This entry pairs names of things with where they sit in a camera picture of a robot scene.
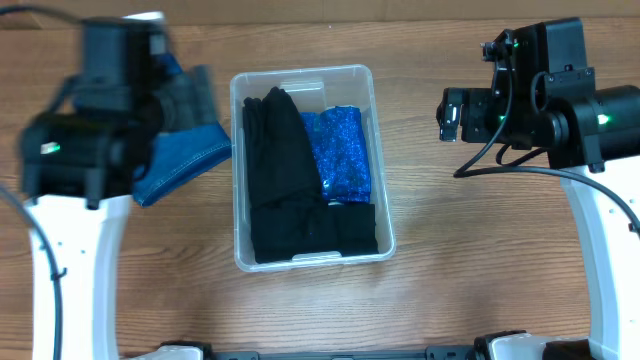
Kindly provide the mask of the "black garment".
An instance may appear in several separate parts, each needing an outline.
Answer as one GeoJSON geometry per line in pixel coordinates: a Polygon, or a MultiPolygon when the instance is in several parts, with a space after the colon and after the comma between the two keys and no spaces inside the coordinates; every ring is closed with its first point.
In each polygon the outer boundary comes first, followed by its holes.
{"type": "Polygon", "coordinates": [[[327,206],[300,112],[285,90],[245,98],[243,130],[253,208],[327,206]]]}
{"type": "Polygon", "coordinates": [[[343,256],[377,254],[375,227],[372,204],[284,205],[251,211],[251,240],[258,263],[334,251],[343,256]]]}

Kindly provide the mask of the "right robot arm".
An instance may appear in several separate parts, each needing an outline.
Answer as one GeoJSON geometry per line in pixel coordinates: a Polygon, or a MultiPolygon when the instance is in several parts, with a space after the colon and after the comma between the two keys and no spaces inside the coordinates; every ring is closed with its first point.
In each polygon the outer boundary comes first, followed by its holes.
{"type": "Polygon", "coordinates": [[[639,355],[639,90],[598,89],[582,22],[507,29],[482,46],[488,88],[447,88],[440,137],[498,159],[495,174],[557,177],[576,223],[590,301],[584,338],[512,330],[476,338],[471,359],[635,359],[639,355]]]}

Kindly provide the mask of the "blue denim cloth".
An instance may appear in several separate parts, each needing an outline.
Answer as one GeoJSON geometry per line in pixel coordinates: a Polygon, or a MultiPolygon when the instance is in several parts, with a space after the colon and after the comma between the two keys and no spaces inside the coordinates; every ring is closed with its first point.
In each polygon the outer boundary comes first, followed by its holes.
{"type": "Polygon", "coordinates": [[[136,170],[133,199],[150,207],[231,157],[231,141],[219,123],[165,133],[155,139],[149,165],[136,170]]]}

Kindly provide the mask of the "sparkly blue green fabric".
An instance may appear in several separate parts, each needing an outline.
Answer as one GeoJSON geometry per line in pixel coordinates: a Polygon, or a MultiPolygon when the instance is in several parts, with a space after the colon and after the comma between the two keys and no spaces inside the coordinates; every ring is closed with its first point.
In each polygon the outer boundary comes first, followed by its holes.
{"type": "Polygon", "coordinates": [[[362,114],[353,106],[302,112],[320,175],[323,197],[330,202],[369,203],[372,191],[362,114]]]}

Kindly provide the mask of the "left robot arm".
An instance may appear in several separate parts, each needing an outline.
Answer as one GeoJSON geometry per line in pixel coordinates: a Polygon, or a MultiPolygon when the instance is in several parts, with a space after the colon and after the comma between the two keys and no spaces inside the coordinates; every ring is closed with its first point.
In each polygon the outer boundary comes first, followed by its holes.
{"type": "Polygon", "coordinates": [[[117,266],[135,184],[166,136],[216,122],[205,66],[180,70],[159,11],[80,23],[81,69],[19,140],[36,359],[115,359],[117,266]]]}

